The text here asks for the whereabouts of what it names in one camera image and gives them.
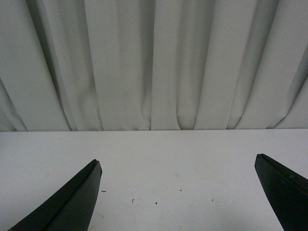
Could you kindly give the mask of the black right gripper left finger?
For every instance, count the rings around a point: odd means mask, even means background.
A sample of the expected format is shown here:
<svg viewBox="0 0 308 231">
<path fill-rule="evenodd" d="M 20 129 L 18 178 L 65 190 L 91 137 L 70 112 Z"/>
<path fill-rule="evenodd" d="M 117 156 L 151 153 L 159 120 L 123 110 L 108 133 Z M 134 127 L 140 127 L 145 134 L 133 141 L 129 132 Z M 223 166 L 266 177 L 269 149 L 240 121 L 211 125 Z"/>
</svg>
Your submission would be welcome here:
<svg viewBox="0 0 308 231">
<path fill-rule="evenodd" d="M 11 231 L 86 231 L 96 205 L 102 168 L 96 159 Z"/>
</svg>

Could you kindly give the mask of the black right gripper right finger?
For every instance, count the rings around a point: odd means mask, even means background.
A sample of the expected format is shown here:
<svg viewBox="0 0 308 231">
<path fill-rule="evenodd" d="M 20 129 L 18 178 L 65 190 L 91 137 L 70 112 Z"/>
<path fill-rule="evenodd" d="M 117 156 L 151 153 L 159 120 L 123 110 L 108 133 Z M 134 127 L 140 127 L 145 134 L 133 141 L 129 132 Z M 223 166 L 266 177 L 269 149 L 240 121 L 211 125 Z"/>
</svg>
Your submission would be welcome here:
<svg viewBox="0 0 308 231">
<path fill-rule="evenodd" d="M 283 230 L 306 231 L 308 180 L 265 154 L 257 154 L 255 170 Z"/>
</svg>

